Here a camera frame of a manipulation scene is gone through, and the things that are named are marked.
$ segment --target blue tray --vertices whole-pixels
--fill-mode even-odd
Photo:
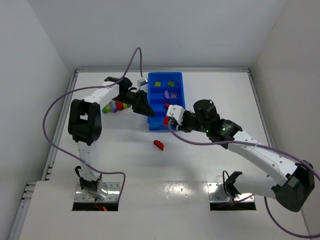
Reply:
[[[160,86],[155,86],[156,82],[160,82]],[[168,85],[169,82],[174,82],[174,85]],[[165,98],[166,90],[169,96],[175,92],[176,98]],[[167,113],[165,103],[186,108],[182,73],[150,72],[148,74],[148,101],[155,112],[155,117],[148,117],[149,130],[167,130],[168,127],[163,125]]]

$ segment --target black cable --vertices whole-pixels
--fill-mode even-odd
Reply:
[[[223,170],[222,171],[222,182],[223,182],[223,190],[224,190],[224,193],[227,195],[227,197],[230,197],[232,198],[232,196],[227,193],[227,190],[226,190],[226,179],[225,179],[225,174],[227,175],[227,177],[229,178],[229,173],[226,171],[226,170]]]
[[[130,87],[129,89],[128,89],[128,91],[132,91],[132,90],[138,90],[136,87]]]

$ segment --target green block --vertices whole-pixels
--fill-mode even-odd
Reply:
[[[105,107],[102,108],[102,112],[103,112],[104,114],[107,114],[107,113],[110,113],[110,112],[111,112],[111,111],[110,111],[110,106],[109,106],[109,104],[105,105]]]
[[[168,82],[168,85],[171,86],[171,87],[173,87],[173,86],[175,85],[175,82],[174,82],[174,81],[169,81],[169,82]]]

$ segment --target white wall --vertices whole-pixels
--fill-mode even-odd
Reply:
[[[248,67],[285,0],[29,0],[64,62],[124,67]]]
[[[1,0],[0,240],[9,237],[26,182],[41,179],[49,152],[42,118],[70,77],[27,0]],[[60,108],[48,119],[51,137]]]
[[[320,171],[320,1],[288,0],[254,65],[262,106],[275,144]],[[319,233],[320,184],[303,207]]]

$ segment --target silver bracket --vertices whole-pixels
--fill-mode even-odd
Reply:
[[[36,182],[27,182],[25,185],[25,189],[23,191],[23,195],[21,198],[21,202],[30,202],[32,195],[34,194],[34,190],[36,188]]]
[[[237,202],[241,201],[242,199],[245,199],[252,195],[252,193],[242,193],[239,194],[234,199],[231,199],[231,197],[224,198],[221,194],[221,187],[223,187],[223,182],[208,182],[208,193],[209,193],[209,201],[211,204],[222,204],[222,203],[228,203],[229,201]],[[237,204],[241,203],[255,203],[255,197],[249,197],[248,199],[245,199],[241,202],[237,202]]]
[[[146,85],[148,83],[148,79],[146,77],[142,77],[137,81],[138,90],[141,89],[143,85]]]
[[[51,177],[51,173],[52,173],[52,169],[54,168],[54,166],[52,164],[50,164],[48,166],[48,171],[46,172],[46,175],[45,175],[45,181],[49,181],[50,180],[50,177]]]
[[[121,188],[120,182],[102,182],[101,183],[101,193],[98,198],[99,203],[117,203]],[[94,203],[95,197],[88,194],[84,189],[81,189],[80,183],[76,185],[76,190],[74,194],[75,203]]]

